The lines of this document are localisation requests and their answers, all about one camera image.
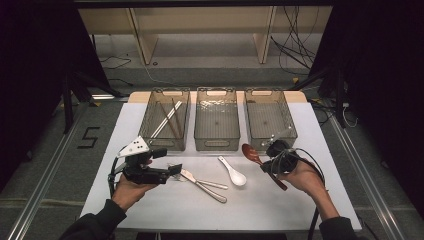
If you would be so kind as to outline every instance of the gray carpet floor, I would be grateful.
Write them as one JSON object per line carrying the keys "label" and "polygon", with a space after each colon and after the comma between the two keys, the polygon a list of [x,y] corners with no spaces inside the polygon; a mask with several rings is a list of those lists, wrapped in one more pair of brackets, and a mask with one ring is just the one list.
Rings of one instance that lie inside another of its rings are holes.
{"label": "gray carpet floor", "polygon": [[[198,86],[227,86],[226,83],[229,80],[232,81],[232,86],[238,89],[255,86],[288,88],[293,85],[292,75],[284,73],[278,68],[162,69],[161,71],[150,71],[150,77],[144,69],[115,69],[106,70],[106,74],[110,79],[121,79],[133,84],[130,86],[119,80],[111,80],[112,88],[123,93],[176,85],[189,86],[192,89]],[[205,79],[204,76],[213,76],[213,79]],[[152,78],[167,83],[155,82]],[[304,93],[308,98],[317,98],[317,86],[319,86],[319,82],[313,83],[305,89]],[[92,92],[103,93],[98,89],[92,89]],[[99,106],[88,107],[24,239],[57,239],[66,227],[79,216],[122,105],[123,102],[102,101]],[[326,119],[320,110],[316,110],[316,116],[318,121]],[[348,117],[355,118],[352,113],[348,113]],[[64,122],[64,110],[58,106],[48,126],[44,129],[43,135],[32,150],[32,160],[21,164],[0,194],[0,239],[6,239],[25,206],[26,200],[31,196],[44,169],[49,164],[58,146],[58,141],[63,136]],[[98,128],[90,130],[90,133],[94,134],[98,140],[93,148],[78,148],[91,144],[91,141],[87,142],[83,139],[85,131],[89,127]],[[372,137],[360,122],[356,127],[346,129],[363,157],[367,169],[373,173],[379,190],[407,239],[424,239],[423,219],[417,214],[392,176],[391,170],[381,164],[382,159]],[[358,216],[369,225],[379,239],[388,239],[330,121],[322,124],[322,132]],[[134,232],[118,231],[116,233],[117,239],[135,239],[136,235],[137,233]],[[366,227],[358,235],[374,239]],[[300,232],[287,233],[288,239],[306,239],[306,236],[306,233]],[[314,235],[314,239],[320,239],[318,232]]]}

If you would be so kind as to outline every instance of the white spoon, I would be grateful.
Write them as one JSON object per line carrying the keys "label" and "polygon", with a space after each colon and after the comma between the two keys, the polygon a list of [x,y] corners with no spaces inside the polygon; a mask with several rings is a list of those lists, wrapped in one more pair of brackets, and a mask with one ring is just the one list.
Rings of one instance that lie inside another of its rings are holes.
{"label": "white spoon", "polygon": [[237,186],[243,186],[246,184],[246,177],[234,170],[234,168],[231,167],[231,165],[225,160],[223,156],[219,156],[218,159],[225,165],[225,167],[228,169],[228,173],[230,174],[231,181],[237,185]]}

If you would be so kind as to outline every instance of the transparent gray storage bin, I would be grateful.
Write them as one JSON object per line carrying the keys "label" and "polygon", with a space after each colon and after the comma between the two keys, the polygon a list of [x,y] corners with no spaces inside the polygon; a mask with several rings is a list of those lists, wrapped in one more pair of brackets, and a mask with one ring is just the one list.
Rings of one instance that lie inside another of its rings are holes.
{"label": "transparent gray storage bin", "polygon": [[240,125],[235,88],[198,88],[194,140],[197,151],[237,151]]}
{"label": "transparent gray storage bin", "polygon": [[272,135],[280,135],[290,146],[297,139],[296,128],[284,91],[270,88],[250,88],[244,91],[247,135],[257,151],[266,151]]}
{"label": "transparent gray storage bin", "polygon": [[184,151],[189,116],[189,88],[155,88],[150,94],[139,135],[153,149]]}

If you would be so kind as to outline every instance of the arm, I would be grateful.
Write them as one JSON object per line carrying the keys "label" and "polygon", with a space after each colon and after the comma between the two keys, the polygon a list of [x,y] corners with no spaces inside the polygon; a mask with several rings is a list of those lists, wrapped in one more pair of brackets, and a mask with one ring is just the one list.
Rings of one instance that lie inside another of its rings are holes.
{"label": "arm", "polygon": [[126,211],[140,200],[154,184],[135,184],[121,175],[112,199],[107,199],[96,215],[86,214],[74,222],[59,239],[108,239],[127,215]]}
{"label": "arm", "polygon": [[350,219],[340,217],[324,183],[312,167],[298,161],[292,172],[281,174],[278,178],[291,183],[295,188],[304,191],[312,198],[322,219],[319,227],[324,240],[358,239],[353,231]]}

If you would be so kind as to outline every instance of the white tabletop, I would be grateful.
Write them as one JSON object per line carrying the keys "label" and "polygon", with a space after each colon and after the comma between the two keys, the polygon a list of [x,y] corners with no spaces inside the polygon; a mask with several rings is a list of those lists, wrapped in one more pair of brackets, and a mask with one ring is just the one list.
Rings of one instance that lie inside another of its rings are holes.
{"label": "white tabletop", "polygon": [[[134,140],[139,132],[145,103],[125,103],[122,107],[99,171],[85,202],[81,216],[99,212],[104,201],[110,198],[107,176],[113,160],[122,147]],[[321,166],[326,187],[340,215],[352,221],[355,231],[361,230],[355,211],[340,179],[318,121],[309,103],[289,103],[290,112],[298,133],[293,147],[308,151]],[[197,152],[194,144],[195,105],[191,106],[187,149],[169,152],[168,156],[155,159],[153,168],[167,168],[168,163],[182,163],[183,168],[206,181],[226,184],[228,190],[209,187],[227,197],[220,203],[193,183],[170,178],[165,185],[146,193],[128,212],[128,217],[118,228],[151,232],[287,232],[308,230],[315,205],[304,192],[289,183],[282,191],[259,165],[247,160],[241,145],[248,143],[243,105],[239,104],[240,147],[237,152]],[[298,151],[301,157],[309,157]],[[238,187],[232,184],[225,166],[217,159],[224,156],[234,169],[247,177],[247,183]],[[269,160],[261,156],[262,161]]]}

